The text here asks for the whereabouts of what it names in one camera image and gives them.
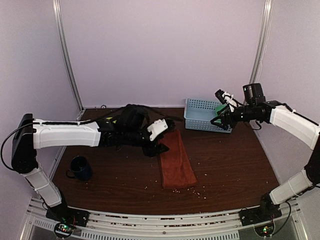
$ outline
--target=plastic basket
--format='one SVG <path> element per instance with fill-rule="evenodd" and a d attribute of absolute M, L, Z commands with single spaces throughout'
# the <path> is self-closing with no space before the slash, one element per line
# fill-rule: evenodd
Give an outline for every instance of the plastic basket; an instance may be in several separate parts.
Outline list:
<path fill-rule="evenodd" d="M 184 118 L 185 128 L 219 133 L 231 133 L 232 128 L 227 130 L 212 125 L 210 120 L 216 116 L 216 107 L 220 106 L 219 101 L 187 98 L 185 100 Z"/>

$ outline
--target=brown tabletop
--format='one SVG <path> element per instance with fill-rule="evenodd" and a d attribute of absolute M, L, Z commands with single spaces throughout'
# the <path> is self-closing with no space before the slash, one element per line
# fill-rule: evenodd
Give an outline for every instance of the brown tabletop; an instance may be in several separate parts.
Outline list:
<path fill-rule="evenodd" d="M 162 112 L 183 116 L 182 108 Z M 82 120 L 98 117 L 106 109 L 87 109 Z M 161 118 L 154 113 L 152 120 Z M 231 134 L 181 131 L 191 166 L 198 180 L 195 187 L 162 188 L 157 157 L 143 155 L 139 147 L 98 148 L 68 146 L 53 178 L 71 207 L 122 214 L 174 215 L 218 212 L 259 205 L 264 193 L 278 181 L 254 131 L 239 123 Z M 93 170 L 89 182 L 65 176 L 70 161 L 85 156 Z"/>

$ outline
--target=mug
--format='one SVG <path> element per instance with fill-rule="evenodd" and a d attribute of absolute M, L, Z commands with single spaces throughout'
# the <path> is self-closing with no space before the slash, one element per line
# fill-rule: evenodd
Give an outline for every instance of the mug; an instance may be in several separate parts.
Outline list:
<path fill-rule="evenodd" d="M 80 181 L 88 181 L 92 177 L 92 169 L 89 162 L 84 156 L 76 156 L 70 162 L 70 168 L 65 172 L 65 175 L 70 179 L 79 179 Z"/>

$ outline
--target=towel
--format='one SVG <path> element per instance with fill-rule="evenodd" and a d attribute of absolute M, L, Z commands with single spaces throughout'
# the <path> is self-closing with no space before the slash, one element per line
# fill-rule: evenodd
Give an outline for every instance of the towel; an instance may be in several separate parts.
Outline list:
<path fill-rule="evenodd" d="M 180 131 L 165 134 L 159 142 L 170 148 L 160 154 L 163 188 L 182 189 L 197 184 Z"/>

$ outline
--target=green object in basket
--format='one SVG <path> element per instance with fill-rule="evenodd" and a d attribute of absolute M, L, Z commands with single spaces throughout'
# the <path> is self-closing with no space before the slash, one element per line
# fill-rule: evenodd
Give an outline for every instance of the green object in basket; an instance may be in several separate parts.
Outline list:
<path fill-rule="evenodd" d="M 219 115 L 218 112 L 221 111 L 225 106 L 226 106 L 226 104 L 221 104 L 221 105 L 217 106 L 215 108 L 215 116 L 218 116 Z M 221 123 L 221 119 L 218 119 L 215 122 Z"/>

